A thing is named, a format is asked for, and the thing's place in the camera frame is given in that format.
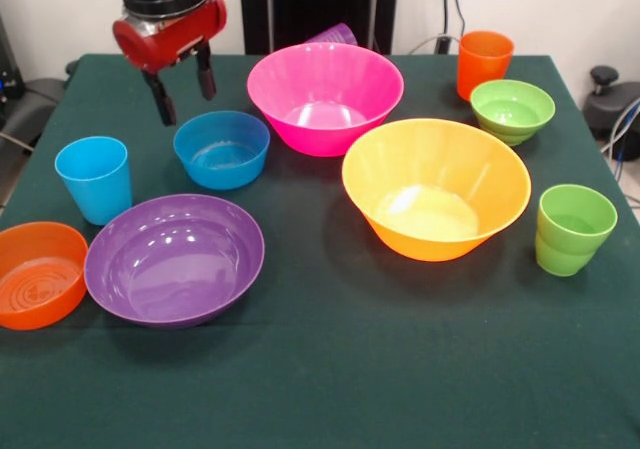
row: blue bowl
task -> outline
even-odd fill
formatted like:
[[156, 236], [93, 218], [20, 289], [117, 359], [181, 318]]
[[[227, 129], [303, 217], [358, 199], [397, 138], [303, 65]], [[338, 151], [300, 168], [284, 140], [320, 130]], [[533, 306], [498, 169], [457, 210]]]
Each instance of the blue bowl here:
[[208, 189], [235, 189], [264, 168], [269, 129], [258, 118], [236, 111], [210, 112], [187, 121], [173, 148], [187, 174]]

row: orange bowl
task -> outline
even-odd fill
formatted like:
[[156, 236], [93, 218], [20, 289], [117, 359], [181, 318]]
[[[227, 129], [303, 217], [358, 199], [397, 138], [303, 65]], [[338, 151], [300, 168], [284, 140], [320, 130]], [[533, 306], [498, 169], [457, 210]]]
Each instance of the orange bowl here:
[[467, 254], [511, 225], [531, 197], [529, 172], [509, 146], [440, 119], [363, 135], [345, 156], [342, 181], [378, 237], [420, 261]]
[[87, 242], [72, 227], [31, 222], [0, 232], [0, 326], [39, 329], [73, 311], [87, 288]]

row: purple bowl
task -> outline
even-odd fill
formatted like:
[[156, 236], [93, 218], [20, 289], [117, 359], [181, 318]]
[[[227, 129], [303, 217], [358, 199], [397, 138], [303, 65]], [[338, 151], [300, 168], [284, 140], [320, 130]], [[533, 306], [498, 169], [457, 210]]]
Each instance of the purple bowl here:
[[188, 327], [220, 314], [253, 284], [264, 260], [257, 222], [217, 197], [144, 202], [105, 226], [85, 262], [91, 297], [136, 324]]

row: orange cup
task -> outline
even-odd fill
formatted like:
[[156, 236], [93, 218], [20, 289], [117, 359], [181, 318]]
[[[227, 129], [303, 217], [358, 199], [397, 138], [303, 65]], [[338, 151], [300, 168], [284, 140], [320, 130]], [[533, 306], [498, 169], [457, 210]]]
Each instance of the orange cup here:
[[87, 288], [87, 242], [65, 224], [31, 222], [0, 232], [0, 326], [31, 330], [73, 311]]
[[458, 95], [468, 101], [471, 91], [483, 82], [502, 79], [513, 56], [513, 42], [490, 31], [475, 31], [460, 39]]

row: table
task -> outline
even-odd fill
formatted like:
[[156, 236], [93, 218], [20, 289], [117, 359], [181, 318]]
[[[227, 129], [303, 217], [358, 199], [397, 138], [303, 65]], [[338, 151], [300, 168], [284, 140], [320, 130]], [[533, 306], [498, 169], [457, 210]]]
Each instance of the table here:
[[[195, 66], [164, 76], [179, 122], [258, 114], [246, 77], [258, 59], [214, 58], [219, 95]], [[473, 122], [455, 93], [455, 57], [393, 57], [406, 90], [389, 120]], [[640, 228], [548, 57], [516, 57], [509, 77], [541, 86], [556, 116], [516, 148], [532, 202], [513, 226], [457, 261], [387, 249], [347, 199], [341, 159], [272, 138], [264, 174], [218, 194], [264, 232], [264, 269], [219, 319], [182, 331], [132, 326], [89, 296], [60, 323], [0, 331], [0, 447], [637, 447], [640, 443]], [[138, 73], [118, 56], [82, 58], [0, 218], [2, 228], [83, 221], [53, 169], [82, 136], [129, 147], [137, 202], [192, 183]], [[618, 227], [578, 275], [533, 260], [537, 200], [560, 182], [609, 196]]]

